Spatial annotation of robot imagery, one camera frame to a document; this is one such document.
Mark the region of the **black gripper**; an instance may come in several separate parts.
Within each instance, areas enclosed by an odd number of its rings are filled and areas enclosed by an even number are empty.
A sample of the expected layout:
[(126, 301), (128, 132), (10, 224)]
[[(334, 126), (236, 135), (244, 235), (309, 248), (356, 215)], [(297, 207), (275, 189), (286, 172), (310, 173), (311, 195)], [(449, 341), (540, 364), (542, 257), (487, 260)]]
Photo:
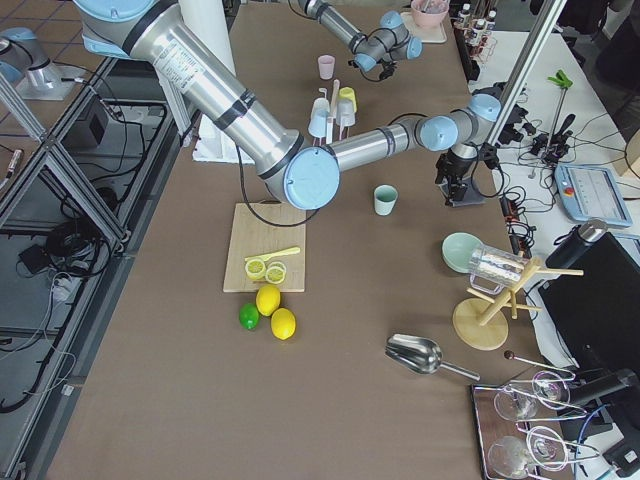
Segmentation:
[(382, 74), (394, 74), (397, 68), (397, 63), (395, 61), (382, 61)]
[(459, 156), (454, 152), (443, 153), (438, 158), (435, 184), (439, 185), (446, 205), (461, 204), (464, 201), (469, 185), (466, 175), (474, 162), (474, 155)]

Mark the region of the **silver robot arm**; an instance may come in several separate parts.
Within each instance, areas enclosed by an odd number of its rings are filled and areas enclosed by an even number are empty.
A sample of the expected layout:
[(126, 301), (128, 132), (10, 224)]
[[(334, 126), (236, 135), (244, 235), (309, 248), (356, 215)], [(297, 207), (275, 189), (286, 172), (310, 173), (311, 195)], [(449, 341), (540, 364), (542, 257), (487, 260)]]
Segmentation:
[(87, 50), (146, 61), (225, 132), (256, 165), (270, 193), (301, 210), (335, 196), (340, 174), (416, 147), (442, 151), (478, 145), (501, 112), (499, 100), (476, 94), (467, 107), (411, 118), (311, 146), (283, 127), (185, 24), (175, 1), (79, 1)]
[(417, 59), (423, 51), (422, 41), (409, 31), (397, 11), (386, 12), (379, 27), (365, 34), (327, 1), (298, 4), (307, 18), (317, 21), (348, 47), (353, 55), (349, 64), (363, 76), (381, 66), (377, 82), (390, 78), (398, 61)]

